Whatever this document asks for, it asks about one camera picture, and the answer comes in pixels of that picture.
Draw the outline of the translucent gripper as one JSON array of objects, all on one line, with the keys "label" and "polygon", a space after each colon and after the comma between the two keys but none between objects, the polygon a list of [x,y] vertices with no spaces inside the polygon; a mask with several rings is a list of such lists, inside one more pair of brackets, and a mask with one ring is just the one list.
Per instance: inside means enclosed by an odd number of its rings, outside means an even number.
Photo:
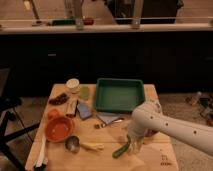
[{"label": "translucent gripper", "polygon": [[143,140],[141,138],[137,138],[133,135],[127,135],[128,139],[128,150],[130,154],[137,154],[140,152],[143,144]]}]

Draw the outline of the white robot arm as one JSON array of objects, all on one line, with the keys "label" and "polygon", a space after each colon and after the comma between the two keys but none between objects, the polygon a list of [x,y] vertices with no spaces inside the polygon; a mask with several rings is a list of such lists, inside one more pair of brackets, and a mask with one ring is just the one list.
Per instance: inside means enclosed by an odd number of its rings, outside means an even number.
[{"label": "white robot arm", "polygon": [[133,139],[143,139],[149,130],[164,133],[213,156],[213,128],[162,114],[158,101],[145,101],[137,106],[127,127]]}]

